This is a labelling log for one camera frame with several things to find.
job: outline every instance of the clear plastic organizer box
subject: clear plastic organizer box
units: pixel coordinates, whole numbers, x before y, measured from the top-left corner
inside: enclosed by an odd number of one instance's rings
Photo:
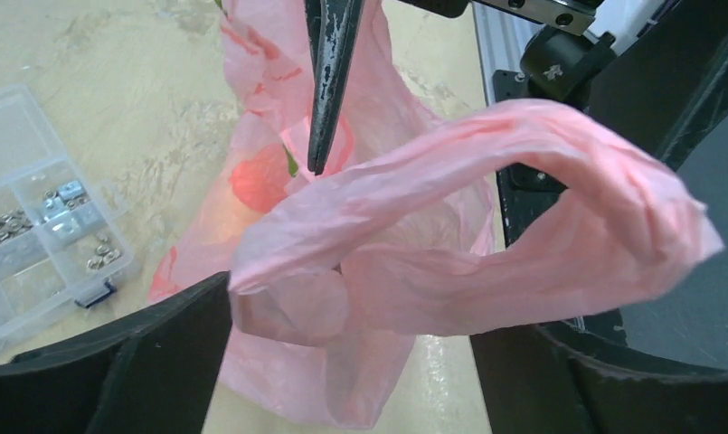
[[[0,352],[139,271],[115,226],[125,210],[87,182],[25,86],[0,89]]]

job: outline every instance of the pink plastic bag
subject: pink plastic bag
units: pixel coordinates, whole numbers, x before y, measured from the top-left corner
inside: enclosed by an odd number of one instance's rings
[[[675,174],[570,108],[522,100],[439,126],[392,66],[376,0],[366,3],[328,175],[313,179],[303,2],[223,8],[225,75],[246,112],[150,298],[230,268],[236,327],[220,379],[266,409],[370,428],[415,335],[659,297],[722,248]],[[484,176],[514,162],[570,190],[495,253]]]

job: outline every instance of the table surface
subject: table surface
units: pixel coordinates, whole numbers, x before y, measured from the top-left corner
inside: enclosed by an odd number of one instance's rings
[[[386,1],[395,63],[446,118],[485,106],[475,27]],[[113,181],[138,278],[10,354],[56,342],[147,305],[156,264],[222,168],[240,107],[222,78],[211,0],[0,0],[0,87],[27,84],[92,182]],[[488,433],[466,337],[419,338],[373,432]],[[300,427],[218,385],[206,433],[341,432]]]

